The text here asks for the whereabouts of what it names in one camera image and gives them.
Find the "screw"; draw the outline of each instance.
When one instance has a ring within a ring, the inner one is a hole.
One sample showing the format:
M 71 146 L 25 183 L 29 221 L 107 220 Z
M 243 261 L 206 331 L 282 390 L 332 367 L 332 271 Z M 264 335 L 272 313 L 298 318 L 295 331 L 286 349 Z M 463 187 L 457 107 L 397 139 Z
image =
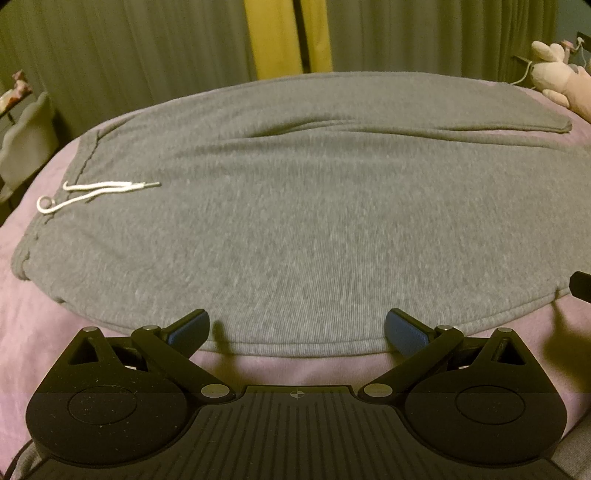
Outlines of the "screw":
M 201 389 L 201 394 L 207 398 L 221 398 L 230 393 L 230 389 L 226 385 L 220 383 L 210 383 Z
M 367 395 L 374 398 L 383 398 L 392 395 L 392 387 L 383 383 L 370 383 L 363 389 Z

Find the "drawstring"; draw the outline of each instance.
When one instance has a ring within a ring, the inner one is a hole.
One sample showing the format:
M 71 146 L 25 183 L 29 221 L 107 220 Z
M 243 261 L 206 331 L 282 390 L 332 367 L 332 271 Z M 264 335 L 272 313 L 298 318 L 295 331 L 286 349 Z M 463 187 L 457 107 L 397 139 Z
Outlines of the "drawstring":
M 48 196 L 39 197 L 37 199 L 37 210 L 40 213 L 48 214 L 54 213 L 61 208 L 64 208 L 66 205 L 70 205 L 74 202 L 81 202 L 82 200 L 89 200 L 93 197 L 98 195 L 102 195 L 103 193 L 125 193 L 125 192 L 133 192 L 134 190 L 142 190 L 150 187 L 160 187 L 159 181 L 153 181 L 151 183 L 147 182 L 140 182 L 140 183 L 133 183 L 131 181 L 103 181 L 100 183 L 89 183 L 88 185 L 68 185 L 68 182 L 64 182 L 62 185 L 62 189 L 67 192 L 83 192 L 85 190 L 94 190 L 94 192 L 87 193 L 85 195 L 81 195 L 79 197 L 72 198 L 70 200 L 66 200 L 65 202 L 59 203 L 56 205 L 56 201 Z M 49 200 L 51 206 L 48 208 L 43 208 L 41 206 L 41 202 L 44 200 Z

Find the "chair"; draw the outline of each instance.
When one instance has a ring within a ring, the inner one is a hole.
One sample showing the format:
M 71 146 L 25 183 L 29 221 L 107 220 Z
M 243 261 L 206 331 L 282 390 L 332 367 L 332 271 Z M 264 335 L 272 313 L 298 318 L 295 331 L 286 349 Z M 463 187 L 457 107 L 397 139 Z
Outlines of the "chair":
M 0 150 L 0 204 L 56 152 L 59 141 L 51 122 L 54 110 L 47 92 L 28 105 L 4 136 Z

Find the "gray curtain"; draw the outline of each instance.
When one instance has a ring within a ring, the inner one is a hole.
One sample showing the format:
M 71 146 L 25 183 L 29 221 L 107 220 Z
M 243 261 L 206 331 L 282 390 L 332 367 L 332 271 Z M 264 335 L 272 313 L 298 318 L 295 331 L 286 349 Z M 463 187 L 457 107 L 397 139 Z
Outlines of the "gray curtain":
M 242 0 L 11 0 L 0 81 L 47 91 L 63 141 L 125 112 L 256 80 Z
M 518 80 L 557 0 L 326 0 L 333 68 Z

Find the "pink blanket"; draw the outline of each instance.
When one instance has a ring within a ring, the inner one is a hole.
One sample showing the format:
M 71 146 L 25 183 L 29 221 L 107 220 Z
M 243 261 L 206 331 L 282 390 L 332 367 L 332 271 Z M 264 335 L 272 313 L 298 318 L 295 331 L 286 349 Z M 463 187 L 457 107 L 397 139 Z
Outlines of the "pink blanket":
M 591 143 L 591 126 L 584 120 L 537 92 L 528 90 L 528 93 L 549 108 L 571 117 L 572 132 L 496 133 L 535 135 L 568 144 Z M 55 155 L 0 228 L 1 471 L 6 470 L 19 448 L 30 438 L 24 419 L 31 395 L 74 335 L 82 327 L 92 325 L 91 321 L 53 302 L 32 282 L 17 280 L 10 270 L 12 252 L 36 213 L 37 198 L 53 194 L 59 188 L 77 145 L 78 140 L 74 140 Z M 591 405 L 591 304 L 569 295 L 506 326 L 517 331 L 558 389 L 568 411 L 566 434 Z M 106 336 L 119 336 L 116 332 L 102 330 Z M 475 336 L 491 333 L 490 330 Z M 382 353 L 301 359 L 200 351 L 191 360 L 237 390 L 247 384 L 350 384 L 357 390 L 392 368 L 401 357 Z

